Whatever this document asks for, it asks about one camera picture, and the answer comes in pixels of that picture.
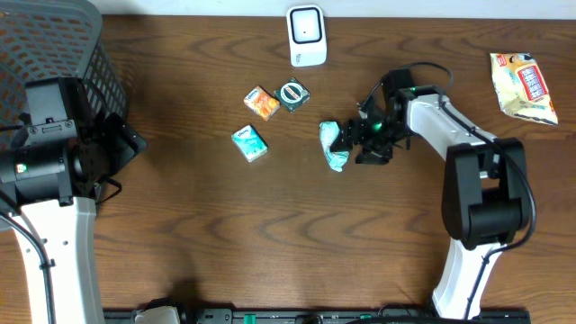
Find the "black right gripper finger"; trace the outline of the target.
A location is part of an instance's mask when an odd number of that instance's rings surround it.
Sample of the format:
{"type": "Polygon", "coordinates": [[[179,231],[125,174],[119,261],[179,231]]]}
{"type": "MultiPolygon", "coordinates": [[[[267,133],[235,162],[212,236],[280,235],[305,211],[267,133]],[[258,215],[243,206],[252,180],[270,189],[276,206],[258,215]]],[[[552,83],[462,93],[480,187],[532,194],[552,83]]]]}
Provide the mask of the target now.
{"type": "Polygon", "coordinates": [[[392,151],[390,149],[384,152],[376,152],[363,148],[362,151],[356,156],[355,162],[359,165],[383,166],[388,164],[391,159],[392,151]]]}
{"type": "Polygon", "coordinates": [[[354,141],[352,136],[342,130],[330,144],[329,150],[331,152],[350,152],[353,149],[353,146],[354,141]]]}

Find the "teal wipes packet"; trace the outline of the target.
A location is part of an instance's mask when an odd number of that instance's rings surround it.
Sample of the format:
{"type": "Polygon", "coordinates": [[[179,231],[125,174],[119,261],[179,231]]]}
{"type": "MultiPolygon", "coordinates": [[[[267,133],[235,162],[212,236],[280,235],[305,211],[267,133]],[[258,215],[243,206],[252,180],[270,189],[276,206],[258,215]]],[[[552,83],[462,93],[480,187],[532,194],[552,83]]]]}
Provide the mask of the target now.
{"type": "Polygon", "coordinates": [[[331,145],[336,142],[340,128],[336,121],[323,121],[319,124],[319,141],[323,154],[328,162],[328,166],[336,171],[342,172],[343,166],[347,163],[350,153],[344,151],[331,151],[331,145]]]}

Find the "dark green round-logo packet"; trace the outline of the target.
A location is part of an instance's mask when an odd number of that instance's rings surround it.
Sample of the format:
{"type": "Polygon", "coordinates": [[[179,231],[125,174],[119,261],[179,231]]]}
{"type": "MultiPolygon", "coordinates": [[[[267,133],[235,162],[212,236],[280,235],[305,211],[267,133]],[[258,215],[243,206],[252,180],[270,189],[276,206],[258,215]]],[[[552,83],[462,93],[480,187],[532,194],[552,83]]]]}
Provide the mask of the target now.
{"type": "Polygon", "coordinates": [[[295,77],[275,90],[274,95],[290,113],[295,113],[311,99],[310,91],[295,77]]]}

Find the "orange tissue packet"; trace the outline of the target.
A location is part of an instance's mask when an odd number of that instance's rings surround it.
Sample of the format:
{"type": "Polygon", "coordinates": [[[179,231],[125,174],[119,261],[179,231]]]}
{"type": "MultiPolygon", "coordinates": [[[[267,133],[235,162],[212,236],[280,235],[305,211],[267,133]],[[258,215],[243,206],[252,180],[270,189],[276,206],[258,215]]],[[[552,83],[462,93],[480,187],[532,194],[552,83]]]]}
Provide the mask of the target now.
{"type": "Polygon", "coordinates": [[[265,121],[268,121],[281,106],[277,99],[259,85],[245,96],[244,104],[265,121]]]}

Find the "teal Kleenex tissue packet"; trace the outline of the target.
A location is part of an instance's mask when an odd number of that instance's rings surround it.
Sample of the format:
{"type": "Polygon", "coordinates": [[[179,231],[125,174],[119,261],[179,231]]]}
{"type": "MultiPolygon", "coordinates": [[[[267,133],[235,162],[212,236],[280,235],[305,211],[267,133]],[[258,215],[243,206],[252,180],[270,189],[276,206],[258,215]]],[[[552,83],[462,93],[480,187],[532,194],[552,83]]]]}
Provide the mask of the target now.
{"type": "Polygon", "coordinates": [[[268,151],[267,144],[250,124],[234,132],[231,139],[248,162],[253,162],[268,151]]]}

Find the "yellow snack bag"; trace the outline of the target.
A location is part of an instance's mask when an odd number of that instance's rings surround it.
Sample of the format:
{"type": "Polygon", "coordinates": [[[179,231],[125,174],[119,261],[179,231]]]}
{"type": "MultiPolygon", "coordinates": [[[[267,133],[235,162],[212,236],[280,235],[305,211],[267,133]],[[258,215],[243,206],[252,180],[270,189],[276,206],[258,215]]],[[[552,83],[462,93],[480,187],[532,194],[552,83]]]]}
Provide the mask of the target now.
{"type": "Polygon", "coordinates": [[[558,125],[544,76],[529,53],[491,53],[491,79],[499,108],[508,116],[558,125]]]}

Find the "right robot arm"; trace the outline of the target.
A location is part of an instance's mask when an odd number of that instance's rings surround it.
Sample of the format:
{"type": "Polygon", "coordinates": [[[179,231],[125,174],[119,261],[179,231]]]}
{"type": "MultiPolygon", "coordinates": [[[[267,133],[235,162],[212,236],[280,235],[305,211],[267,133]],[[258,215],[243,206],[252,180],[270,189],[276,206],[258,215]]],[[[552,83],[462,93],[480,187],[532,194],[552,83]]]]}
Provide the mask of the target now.
{"type": "Polygon", "coordinates": [[[394,148],[420,137],[444,160],[441,215],[450,237],[430,315],[477,320],[481,297],[498,258],[526,244],[536,226],[536,199],[527,181],[526,154],[516,138],[500,139],[461,114],[443,87],[416,85],[411,65],[386,73],[358,105],[359,116],[339,127],[328,152],[360,147],[360,165],[386,165],[394,148]]]}

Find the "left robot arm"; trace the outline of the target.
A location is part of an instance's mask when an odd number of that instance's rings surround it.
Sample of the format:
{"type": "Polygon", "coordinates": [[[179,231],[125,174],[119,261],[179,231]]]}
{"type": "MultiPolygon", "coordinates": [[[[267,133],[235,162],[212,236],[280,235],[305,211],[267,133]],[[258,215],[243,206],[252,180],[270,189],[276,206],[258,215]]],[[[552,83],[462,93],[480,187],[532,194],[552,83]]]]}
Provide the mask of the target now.
{"type": "Polygon", "coordinates": [[[24,143],[1,154],[1,223],[16,236],[35,323],[102,323],[94,232],[101,185],[147,142],[90,80],[26,84],[24,143]]]}

